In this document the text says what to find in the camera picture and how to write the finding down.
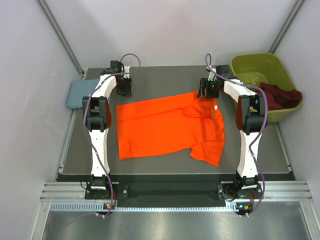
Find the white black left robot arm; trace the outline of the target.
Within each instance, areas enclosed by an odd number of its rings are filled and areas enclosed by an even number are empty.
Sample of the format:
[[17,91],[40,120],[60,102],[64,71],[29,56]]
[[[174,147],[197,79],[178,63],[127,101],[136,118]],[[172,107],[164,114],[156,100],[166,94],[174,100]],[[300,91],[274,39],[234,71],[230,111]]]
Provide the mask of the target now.
[[114,198],[107,154],[107,137],[112,124],[110,110],[112,91],[120,96],[132,96],[130,67],[118,60],[112,60],[110,67],[101,72],[93,93],[82,98],[82,123],[92,152],[92,169],[86,191],[88,197],[92,199]]

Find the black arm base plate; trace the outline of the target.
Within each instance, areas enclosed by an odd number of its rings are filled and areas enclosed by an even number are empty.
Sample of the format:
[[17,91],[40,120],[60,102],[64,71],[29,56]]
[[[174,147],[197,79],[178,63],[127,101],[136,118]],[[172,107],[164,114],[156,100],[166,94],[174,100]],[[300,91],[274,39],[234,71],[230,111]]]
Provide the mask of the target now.
[[182,203],[183,201],[233,201],[248,198],[250,194],[261,196],[261,185],[240,189],[235,183],[214,182],[132,182],[117,183],[106,190],[88,188],[86,199],[103,200],[113,197],[118,201],[137,201],[143,204],[155,202]]

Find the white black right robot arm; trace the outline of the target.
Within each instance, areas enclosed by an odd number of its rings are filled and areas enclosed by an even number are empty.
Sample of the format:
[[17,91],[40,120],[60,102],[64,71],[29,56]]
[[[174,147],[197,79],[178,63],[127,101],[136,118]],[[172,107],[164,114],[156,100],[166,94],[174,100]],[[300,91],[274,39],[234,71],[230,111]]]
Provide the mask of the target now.
[[207,78],[201,78],[197,98],[218,98],[221,92],[236,102],[235,124],[241,137],[240,161],[233,183],[221,183],[219,194],[228,201],[248,198],[250,194],[260,193],[259,167],[257,166],[259,142],[267,125],[267,100],[260,91],[252,90],[229,72],[227,65],[216,68],[207,66]]

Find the orange t shirt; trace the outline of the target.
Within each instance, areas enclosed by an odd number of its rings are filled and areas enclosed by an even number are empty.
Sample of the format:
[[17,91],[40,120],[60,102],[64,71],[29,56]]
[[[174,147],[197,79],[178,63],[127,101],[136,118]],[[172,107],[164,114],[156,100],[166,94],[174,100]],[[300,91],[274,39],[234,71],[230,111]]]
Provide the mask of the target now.
[[120,160],[189,149],[193,159],[217,167],[225,147],[217,100],[196,92],[117,105],[116,132]]

